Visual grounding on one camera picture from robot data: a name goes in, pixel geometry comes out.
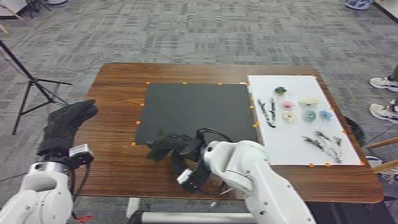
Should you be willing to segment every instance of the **wooden table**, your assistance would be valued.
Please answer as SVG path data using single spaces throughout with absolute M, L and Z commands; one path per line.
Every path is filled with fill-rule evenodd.
M 267 65 L 175 65 L 106 64 L 90 87 L 86 99 L 95 99 L 99 113 L 77 132 L 77 143 L 86 143 L 95 161 L 83 195 L 214 199 L 214 196 L 187 194 L 175 184 L 168 160 L 145 159 L 145 146 L 131 146 L 143 106 L 147 83 L 246 82 L 246 74 L 312 75 L 317 78 L 328 103 L 362 161 L 363 155 L 353 138 L 337 105 L 315 70 L 308 66 Z M 273 166 L 308 202 L 360 202 L 381 200 L 381 187 L 365 166 Z

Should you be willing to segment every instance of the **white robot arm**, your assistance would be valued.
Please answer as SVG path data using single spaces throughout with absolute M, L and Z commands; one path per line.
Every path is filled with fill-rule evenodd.
M 29 166 L 19 192 L 1 209 L 0 224 L 65 224 L 72 209 L 65 172 L 56 162 Z
M 202 156 L 207 169 L 244 194 L 257 223 L 314 224 L 294 188 L 269 168 L 266 148 L 251 141 L 212 141 Z

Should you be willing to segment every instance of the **white paper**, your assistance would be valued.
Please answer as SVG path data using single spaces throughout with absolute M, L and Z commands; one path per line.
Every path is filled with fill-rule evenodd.
M 346 134 L 342 133 L 342 126 L 335 114 L 330 109 L 326 97 L 321 92 L 321 88 L 315 82 L 314 76 L 289 76 L 289 75 L 248 75 L 250 93 L 253 97 L 255 117 L 259 122 L 259 132 L 262 137 L 264 147 L 269 150 L 269 163 L 271 165 L 360 165 L 360 159 L 349 143 Z M 273 92 L 276 87 L 283 87 L 287 92 L 278 96 Z M 307 106 L 298 101 L 305 97 L 317 98 L 317 105 Z M 266 103 L 264 108 L 269 110 L 269 98 L 275 100 L 275 128 L 266 124 L 260 107 L 257 105 L 257 99 Z M 282 102 L 291 101 L 294 121 L 287 123 L 282 120 Z M 303 121 L 301 115 L 305 110 L 310 109 L 315 112 L 315 120 L 312 122 Z M 317 116 L 319 110 L 326 110 L 331 113 L 330 121 L 323 120 Z M 303 136 L 310 139 L 314 137 L 314 131 L 321 131 L 326 137 L 340 138 L 340 163 L 321 152 L 321 150 L 303 142 Z

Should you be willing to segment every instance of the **carpet floor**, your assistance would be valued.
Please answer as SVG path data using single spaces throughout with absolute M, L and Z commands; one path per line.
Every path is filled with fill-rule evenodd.
M 367 141 L 398 136 L 398 128 L 367 112 L 369 103 L 385 104 L 395 97 L 367 85 L 370 77 L 390 75 L 398 64 L 398 26 L 374 7 L 354 12 L 340 0 L 68 0 L 33 16 L 29 19 L 26 13 L 22 21 L 0 20 L 10 32 L 0 33 L 0 39 L 36 77 L 72 83 L 56 89 L 68 102 L 83 99 L 104 63 L 303 64 L 321 73 L 338 109 L 362 126 Z M 12 136 L 24 81 L 0 58 L 0 178 L 24 172 L 36 159 L 40 129 L 56 109 L 47 106 L 22 117 Z M 38 102 L 42 97 L 31 92 L 28 106 Z M 385 161 L 398 159 L 395 146 L 376 149 L 374 154 Z M 19 181 L 0 183 L 0 204 Z M 385 195 L 398 197 L 395 183 L 385 184 Z M 122 198 L 81 197 L 76 212 L 97 214 L 92 223 L 122 223 L 125 202 Z M 182 200 L 166 203 L 163 211 L 187 207 Z M 207 202 L 195 206 L 207 211 Z M 241 203 L 221 206 L 244 210 Z

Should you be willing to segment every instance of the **tripod stand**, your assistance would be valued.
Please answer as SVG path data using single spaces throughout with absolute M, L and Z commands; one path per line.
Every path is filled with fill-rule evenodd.
M 61 98 L 54 95 L 54 93 L 47 90 L 47 88 L 40 85 L 40 82 L 47 82 L 47 83 L 54 83 L 54 84 L 63 84 L 63 85 L 70 85 L 70 83 L 67 82 L 58 82 L 47 79 L 36 79 L 31 74 L 28 73 L 28 70 L 3 44 L 3 41 L 0 40 L 0 47 L 12 59 L 12 62 L 20 70 L 20 74 L 22 76 L 28 78 L 28 86 L 26 86 L 26 91 L 24 91 L 24 95 L 22 95 L 22 101 L 20 101 L 20 107 L 19 107 L 19 112 L 17 112 L 17 117 L 15 117 L 15 123 L 13 123 L 13 129 L 12 129 L 12 135 L 15 134 L 15 130 L 17 130 L 17 125 L 19 125 L 19 121 L 20 121 L 20 116 L 29 113 L 35 109 L 38 109 L 42 106 L 45 106 L 49 103 L 60 104 L 60 105 L 67 105 L 67 102 L 61 100 Z M 31 87 L 35 87 L 38 89 L 38 92 L 45 98 L 45 102 L 42 104 L 38 104 L 33 108 L 29 108 L 28 110 L 24 110 L 24 105 L 26 105 L 26 100 L 28 100 L 28 93 L 29 93 L 29 89 Z

